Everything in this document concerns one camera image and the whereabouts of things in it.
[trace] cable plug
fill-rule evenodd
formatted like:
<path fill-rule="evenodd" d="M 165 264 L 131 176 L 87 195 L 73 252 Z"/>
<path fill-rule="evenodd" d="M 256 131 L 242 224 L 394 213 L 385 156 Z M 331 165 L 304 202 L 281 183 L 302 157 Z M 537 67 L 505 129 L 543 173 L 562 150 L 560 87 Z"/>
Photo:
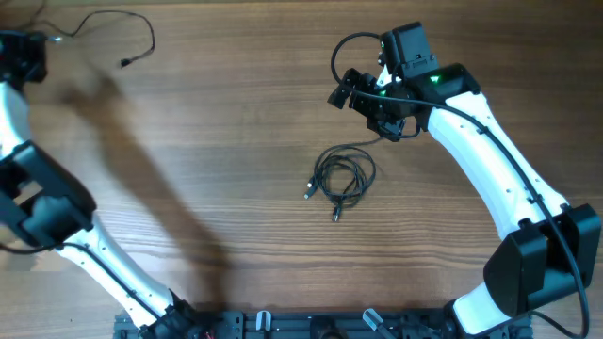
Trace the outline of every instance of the cable plug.
<path fill-rule="evenodd" d="M 333 222 L 338 222 L 339 216 L 341 216 L 341 203 L 338 203 L 333 209 Z"/>
<path fill-rule="evenodd" d="M 54 43 L 61 43 L 63 42 L 63 38 L 60 36 L 48 36 L 46 37 L 46 39 L 50 42 L 54 42 Z"/>
<path fill-rule="evenodd" d="M 120 65 L 122 66 L 122 68 L 124 68 L 125 66 L 131 64 L 132 62 L 134 62 L 134 61 L 132 61 L 132 59 L 122 59 L 120 61 Z"/>
<path fill-rule="evenodd" d="M 308 190 L 305 192 L 305 194 L 303 195 L 303 197 L 305 199 L 310 199 L 310 197 L 312 197 L 314 195 L 314 193 L 317 192 L 318 186 L 315 185 L 310 185 L 310 183 L 308 183 Z"/>

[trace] wooden table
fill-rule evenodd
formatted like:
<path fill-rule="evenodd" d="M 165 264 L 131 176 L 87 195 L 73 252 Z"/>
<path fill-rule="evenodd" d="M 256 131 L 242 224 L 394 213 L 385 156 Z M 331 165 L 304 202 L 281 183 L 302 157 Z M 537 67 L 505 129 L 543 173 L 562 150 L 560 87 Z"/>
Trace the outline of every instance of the wooden table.
<path fill-rule="evenodd" d="M 74 27 L 98 7 L 50 7 Z M 265 2 L 124 6 L 48 47 L 49 76 L 26 89 L 35 139 L 96 198 L 106 227 L 179 296 L 235 309 L 440 307 L 477 285 L 497 247 L 482 200 L 429 135 L 366 147 L 366 197 L 331 222 L 305 201 L 316 157 L 369 140 L 358 113 L 326 103 L 334 46 L 356 31 L 421 21 L 441 65 L 463 63 L 533 167 L 572 204 L 603 213 L 603 21 L 596 3 Z M 2 8 L 19 23 L 33 8 Z M 355 40 L 338 70 L 378 74 Z M 107 338 L 121 311 L 55 253 L 0 254 L 0 338 Z M 588 289 L 603 336 L 603 263 Z M 574 331 L 575 297 L 546 307 Z M 535 321 L 538 338 L 561 337 Z"/>

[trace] table surface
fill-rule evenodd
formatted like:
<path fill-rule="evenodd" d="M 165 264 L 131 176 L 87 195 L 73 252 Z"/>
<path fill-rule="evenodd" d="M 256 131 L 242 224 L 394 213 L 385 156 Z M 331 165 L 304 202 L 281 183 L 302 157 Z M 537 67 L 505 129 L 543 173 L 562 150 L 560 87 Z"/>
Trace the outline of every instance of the table surface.
<path fill-rule="evenodd" d="M 499 240 L 476 190 L 429 134 L 366 147 L 377 179 L 340 222 L 322 194 L 303 198 L 324 149 L 376 137 L 360 114 L 326 103 L 331 52 L 350 33 L 421 21 L 440 64 L 471 71 L 539 174 L 572 204 L 603 213 L 603 7 L 580 4 L 123 6 L 153 22 L 155 53 L 118 69 L 148 47 L 146 27 L 119 15 L 91 20 L 81 37 L 48 47 L 47 79 L 26 89 L 30 120 L 123 248 L 189 301 L 249 311 L 440 307 L 481 282 Z M 74 27 L 97 8 L 107 6 L 43 16 Z M 0 8 L 0 22 L 32 10 Z M 352 41 L 337 69 L 378 74 L 379 50 Z M 57 254 L 0 253 L 0 270 L 0 338 L 112 333 L 121 306 Z M 599 257 L 592 338 L 603 337 L 601 279 Z M 575 297 L 546 311 L 579 330 Z M 542 321 L 534 327 L 539 338 L 561 337 Z"/>

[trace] black cable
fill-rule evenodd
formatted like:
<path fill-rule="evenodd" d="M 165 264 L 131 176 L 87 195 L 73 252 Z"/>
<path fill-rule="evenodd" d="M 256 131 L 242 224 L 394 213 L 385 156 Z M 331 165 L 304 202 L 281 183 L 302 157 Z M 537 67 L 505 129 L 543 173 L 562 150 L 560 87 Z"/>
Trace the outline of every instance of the black cable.
<path fill-rule="evenodd" d="M 54 29 L 56 32 L 58 32 L 61 35 L 64 35 L 64 36 L 70 37 L 70 38 L 75 38 L 77 33 L 79 33 L 79 31 L 82 29 L 82 27 L 84 26 L 84 24 L 90 17 L 92 17 L 93 15 L 97 15 L 97 14 L 108 14 L 108 13 L 126 14 L 126 15 L 131 15 L 131 16 L 140 18 L 140 19 L 144 20 L 144 22 L 147 24 L 147 26 L 149 27 L 149 32 L 151 33 L 151 47 L 146 52 L 144 52 L 138 56 L 132 56 L 132 57 L 122 59 L 120 61 L 122 68 L 126 67 L 127 65 L 129 65 L 137 60 L 140 60 L 144 57 L 151 55 L 155 51 L 155 31 L 153 30 L 153 25 L 151 24 L 149 19 L 147 19 L 142 14 L 138 14 L 138 13 L 127 11 L 127 10 L 117 10 L 117 9 L 95 10 L 92 13 L 88 14 L 84 18 L 84 20 L 82 20 L 82 22 L 79 24 L 79 26 L 75 29 L 75 31 L 73 31 L 73 32 L 67 32 L 67 31 L 61 29 L 60 27 L 58 27 L 56 24 L 53 24 L 52 22 L 50 22 L 48 20 L 35 21 L 35 22 L 33 22 L 33 24 L 44 24 L 44 25 L 47 25 L 50 28 Z"/>
<path fill-rule="evenodd" d="M 326 149 L 314 164 L 314 175 L 308 182 L 308 191 L 304 195 L 305 199 L 310 199 L 312 195 L 320 188 L 325 197 L 335 206 L 333 210 L 333 221 L 339 221 L 341 211 L 344 208 L 352 208 L 367 192 L 368 188 L 375 181 L 377 167 L 373 158 L 366 152 L 359 149 L 359 146 L 372 145 L 379 142 L 382 137 L 367 141 L 342 145 L 335 145 Z M 370 163 L 372 172 L 370 176 L 363 170 L 357 160 L 365 159 Z M 330 178 L 335 171 L 344 170 L 352 174 L 352 179 L 346 188 L 337 192 L 331 189 Z"/>
<path fill-rule="evenodd" d="M 448 105 L 440 105 L 440 104 L 436 104 L 436 103 L 430 103 L 430 102 L 426 102 L 426 101 L 422 101 L 422 100 L 416 100 L 416 99 L 403 99 L 403 98 L 391 98 L 391 97 L 382 97 L 382 96 L 378 96 L 378 95 L 373 95 L 373 94 L 369 94 L 369 93 L 365 93 L 362 91 L 359 91 L 357 89 L 354 89 L 348 85 L 346 85 L 344 83 L 344 81 L 339 77 L 339 75 L 337 75 L 337 70 L 335 69 L 335 59 L 337 57 L 337 53 L 339 52 L 339 50 L 341 49 L 341 47 L 349 40 L 354 39 L 354 38 L 358 38 L 358 37 L 369 37 L 369 38 L 374 38 L 374 39 L 379 39 L 379 35 L 375 34 L 375 33 L 368 33 L 368 32 L 359 32 L 359 33 L 354 33 L 351 34 L 349 36 L 347 36 L 346 38 L 344 38 L 341 42 L 339 42 L 337 44 L 337 46 L 335 47 L 335 49 L 333 50 L 333 54 L 331 56 L 331 72 L 333 74 L 333 77 L 335 79 L 335 81 L 343 88 L 348 90 L 351 93 L 354 93 L 358 96 L 362 96 L 365 98 L 370 98 L 370 99 L 375 99 L 375 100 L 379 100 L 379 101 L 389 101 L 389 102 L 396 102 L 396 103 L 405 103 L 405 104 L 417 104 L 417 105 L 427 105 L 427 106 L 431 106 L 434 108 L 439 108 L 439 109 L 444 109 L 450 113 L 453 113 L 471 123 L 473 123 L 475 126 L 478 127 L 478 129 L 487 137 L 490 138 L 490 140 L 500 149 L 500 151 L 502 152 L 502 154 L 507 158 L 507 161 L 509 161 L 509 163 L 511 164 L 511 166 L 513 167 L 513 169 L 515 170 L 515 172 L 517 173 L 517 175 L 519 175 L 519 177 L 521 178 L 521 181 L 524 183 L 524 185 L 526 186 L 526 189 L 528 190 L 528 192 L 530 193 L 530 195 L 532 196 L 533 200 L 536 202 L 536 204 L 538 205 L 538 207 L 540 208 L 540 210 L 543 212 L 543 215 L 546 218 L 546 221 L 548 223 L 550 223 L 551 225 L 551 229 L 553 230 L 553 233 L 555 235 L 555 238 L 557 239 L 557 241 L 559 241 L 559 243 L 562 246 L 562 250 L 563 250 L 563 254 L 565 255 L 565 259 L 567 260 L 570 270 L 572 272 L 572 275 L 574 276 L 574 283 L 576 284 L 576 289 L 578 292 L 578 296 L 579 296 L 579 303 L 580 303 L 580 310 L 582 312 L 582 328 L 581 328 L 581 332 L 580 334 L 575 334 L 573 332 L 568 331 L 567 329 L 565 329 L 562 325 L 560 325 L 558 322 L 556 322 L 555 320 L 551 319 L 550 317 L 543 315 L 539 312 L 531 312 L 533 315 L 539 316 L 541 318 L 543 318 L 544 321 L 548 322 L 550 325 L 552 325 L 553 327 L 555 327 L 557 330 L 561 331 L 563 334 L 565 334 L 566 336 L 570 337 L 570 338 L 575 338 L 575 339 L 583 339 L 586 338 L 586 336 L 588 335 L 589 329 L 590 329 L 590 315 L 589 315 L 589 309 L 588 309 L 588 299 L 586 298 L 586 291 L 584 290 L 584 284 L 582 282 L 582 278 L 579 274 L 579 268 L 578 268 L 578 264 L 576 263 L 576 258 L 574 258 L 574 254 L 572 253 L 572 251 L 570 250 L 569 246 L 567 245 L 567 242 L 565 241 L 565 238 L 563 237 L 561 231 L 559 230 L 559 227 L 557 225 L 557 223 L 553 220 L 553 217 L 551 216 L 550 212 L 548 211 L 548 209 L 546 208 L 545 204 L 543 203 L 543 198 L 540 194 L 538 194 L 538 192 L 536 191 L 536 188 L 534 188 L 534 186 L 531 184 L 531 180 L 528 178 L 528 176 L 526 175 L 526 173 L 521 169 L 521 167 L 519 166 L 519 164 L 517 163 L 517 161 L 513 158 L 513 156 L 511 155 L 511 153 L 509 152 L 509 150 L 507 150 L 507 148 L 502 144 L 502 142 L 500 142 L 500 140 L 488 129 L 487 126 L 483 125 L 481 122 L 479 122 L 477 119 L 471 117 L 470 115 L 468 115 L 467 113 L 464 113 L 463 111 L 448 106 Z"/>
<path fill-rule="evenodd" d="M 36 24 L 36 20 L 38 20 L 38 18 L 41 16 L 41 14 L 46 9 L 46 3 L 47 3 L 47 0 L 41 0 L 40 6 L 31 15 L 31 17 L 29 17 L 29 21 L 27 23 L 20 24 L 20 25 L 16 26 L 14 29 L 15 30 L 24 30 L 24 29 L 27 29 L 27 28 L 35 25 Z"/>

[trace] black bracket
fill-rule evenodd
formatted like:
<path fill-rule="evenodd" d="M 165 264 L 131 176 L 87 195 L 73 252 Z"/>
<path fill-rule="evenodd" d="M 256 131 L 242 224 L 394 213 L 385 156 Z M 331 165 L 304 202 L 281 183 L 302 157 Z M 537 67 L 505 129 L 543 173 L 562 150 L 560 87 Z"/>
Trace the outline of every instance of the black bracket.
<path fill-rule="evenodd" d="M 360 74 L 355 69 L 349 69 L 342 80 L 347 86 L 365 93 L 385 94 L 385 90 L 379 90 L 377 87 L 377 79 L 368 73 Z M 396 105 L 393 108 L 385 101 L 353 94 L 342 86 L 338 86 L 331 93 L 327 102 L 343 109 L 348 98 L 350 98 L 349 108 L 367 118 L 367 128 L 369 130 L 391 141 L 400 141 L 403 137 L 402 131 L 406 123 L 405 118 L 410 115 L 404 116 L 401 112 L 404 111 L 404 107 L 408 108 L 408 105 Z"/>
<path fill-rule="evenodd" d="M 41 32 L 0 33 L 0 81 L 21 90 L 26 82 L 46 77 L 46 40 Z"/>
<path fill-rule="evenodd" d="M 601 220 L 588 204 L 565 210 L 554 218 L 574 253 L 584 287 L 591 284 Z M 545 220 L 524 219 L 498 246 L 483 269 L 488 291 L 510 317 L 522 315 L 576 292 L 561 245 Z"/>
<path fill-rule="evenodd" d="M 400 74 L 401 78 L 412 78 L 439 67 L 421 23 L 385 32 L 380 41 L 387 70 Z"/>
<path fill-rule="evenodd" d="M 16 202 L 36 183 L 39 191 Z M 58 245 L 92 228 L 96 203 L 86 188 L 34 142 L 16 147 L 0 161 L 0 222 L 27 245 Z"/>

